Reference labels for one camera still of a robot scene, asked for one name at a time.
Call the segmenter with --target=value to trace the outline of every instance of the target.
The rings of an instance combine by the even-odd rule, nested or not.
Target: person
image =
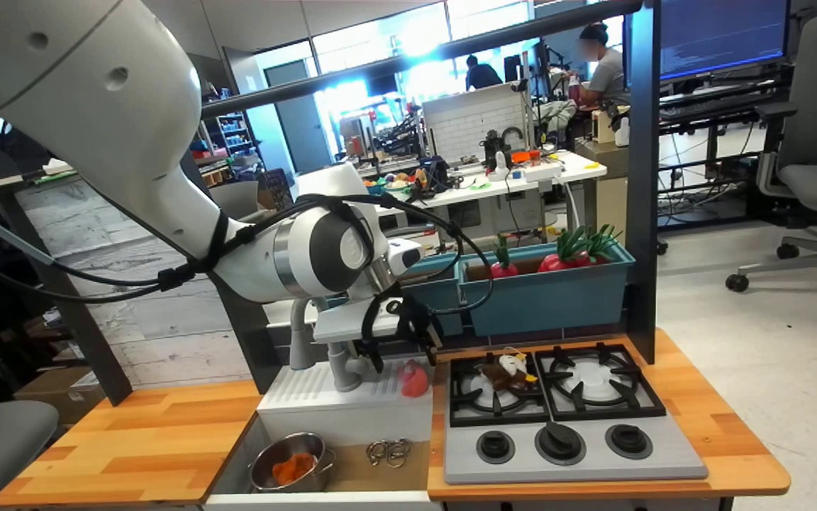
[[[578,91],[578,101],[591,110],[613,113],[623,96],[623,57],[606,49],[606,25],[596,22],[581,29],[578,49],[586,63],[599,63],[586,84]]]
[[[498,73],[496,73],[491,64],[477,63],[474,54],[464,60],[464,64],[467,64],[467,71],[464,71],[464,91],[471,91],[471,88],[491,88],[491,84],[498,84],[498,81],[501,81]]]

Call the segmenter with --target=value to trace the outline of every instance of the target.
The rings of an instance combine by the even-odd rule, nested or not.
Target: box
[[[517,266],[537,266],[554,243],[510,246]],[[453,256],[422,257],[412,266],[413,277],[436,274]],[[610,262],[596,266],[574,266],[562,273],[531,273],[488,280],[474,280],[474,273],[484,273],[477,256],[463,256],[452,273],[430,280],[405,283],[405,293],[419,300],[436,321],[444,338],[467,334],[531,334],[578,327],[603,327],[622,317],[623,289],[635,257],[610,243]],[[467,311],[452,311],[457,307],[477,303],[491,286],[491,298]]]
[[[42,367],[40,371],[13,391],[13,399],[50,404],[59,412],[59,429],[71,429],[104,396],[88,367]]]

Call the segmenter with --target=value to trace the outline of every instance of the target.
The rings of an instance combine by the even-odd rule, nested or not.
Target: stove
[[[623,345],[518,357],[525,382],[493,382],[493,354],[452,362],[444,483],[705,477]]]

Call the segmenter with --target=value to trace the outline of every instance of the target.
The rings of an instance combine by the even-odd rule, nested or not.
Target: black stove top
[[[606,421],[667,415],[623,345],[557,345],[525,354],[534,382],[493,385],[493,354],[452,362],[452,426]]]

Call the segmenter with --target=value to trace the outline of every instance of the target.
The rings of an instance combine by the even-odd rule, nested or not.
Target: cardboard box
[[[42,399],[59,412],[59,429],[81,421],[104,394],[88,367],[42,367],[42,375],[13,391],[13,399]]]

